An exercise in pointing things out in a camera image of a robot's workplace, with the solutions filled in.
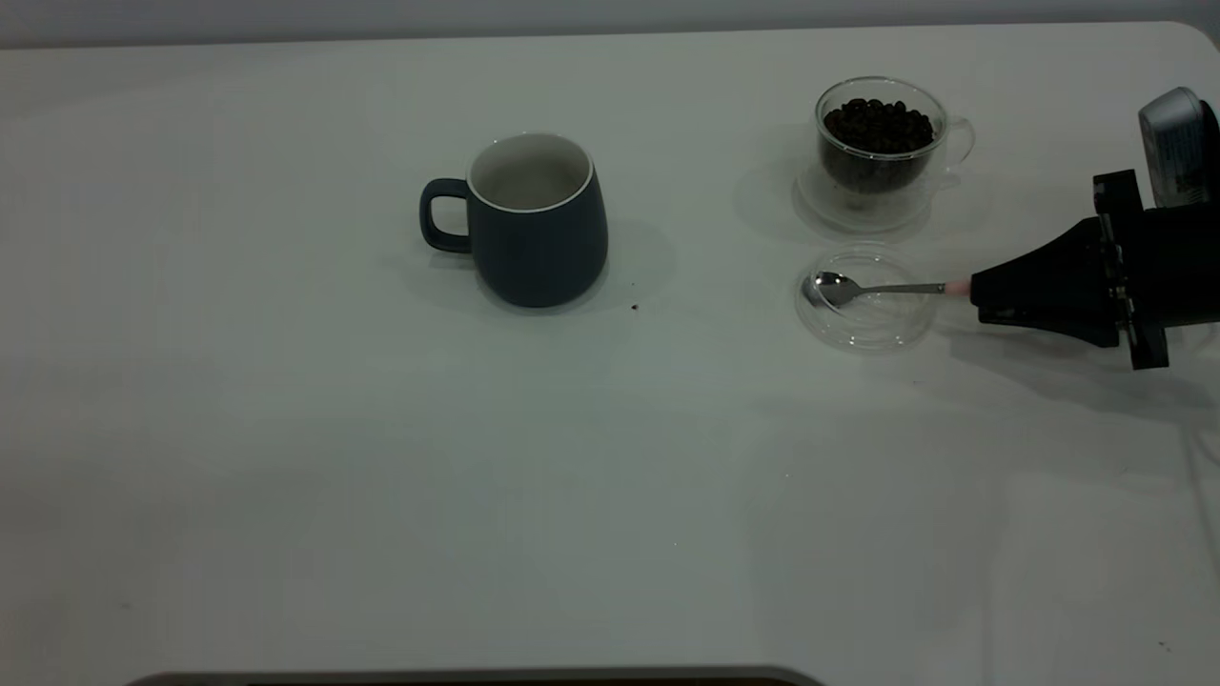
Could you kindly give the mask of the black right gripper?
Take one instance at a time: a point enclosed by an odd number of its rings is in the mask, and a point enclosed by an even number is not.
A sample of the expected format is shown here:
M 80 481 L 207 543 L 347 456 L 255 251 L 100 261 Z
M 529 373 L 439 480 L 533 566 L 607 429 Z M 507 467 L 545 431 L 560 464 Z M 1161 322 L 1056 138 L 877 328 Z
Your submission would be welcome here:
M 972 275 L 978 321 L 1103 349 L 1124 334 L 1133 369 L 1168 367 L 1168 330 L 1219 320 L 1218 204 L 1146 209 L 1125 170 L 1094 177 L 1093 205 L 1097 217 Z

